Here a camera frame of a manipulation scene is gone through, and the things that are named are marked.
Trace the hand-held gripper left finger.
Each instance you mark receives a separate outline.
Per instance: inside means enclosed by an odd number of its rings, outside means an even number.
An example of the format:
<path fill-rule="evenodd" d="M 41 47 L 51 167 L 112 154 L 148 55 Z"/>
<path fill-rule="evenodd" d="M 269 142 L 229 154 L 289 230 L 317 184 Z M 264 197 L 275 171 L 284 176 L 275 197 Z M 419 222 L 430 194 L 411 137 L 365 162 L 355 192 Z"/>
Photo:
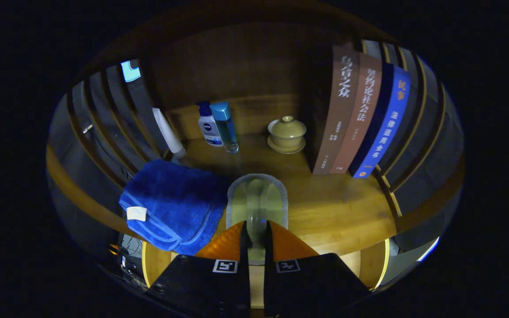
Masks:
<path fill-rule="evenodd" d="M 246 222 L 216 240 L 227 243 L 230 259 L 179 255 L 147 291 L 147 297 L 183 318 L 248 318 L 251 314 Z"/>

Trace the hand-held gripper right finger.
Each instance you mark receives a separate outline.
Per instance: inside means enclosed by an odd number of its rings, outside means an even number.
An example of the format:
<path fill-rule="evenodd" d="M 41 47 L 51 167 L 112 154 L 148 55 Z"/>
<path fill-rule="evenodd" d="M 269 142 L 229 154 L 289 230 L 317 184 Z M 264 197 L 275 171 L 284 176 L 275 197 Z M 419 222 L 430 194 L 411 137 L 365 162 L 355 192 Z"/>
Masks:
<path fill-rule="evenodd" d="M 276 222 L 266 222 L 265 246 L 267 317 L 335 318 L 370 296 L 369 288 L 337 254 L 318 254 Z"/>

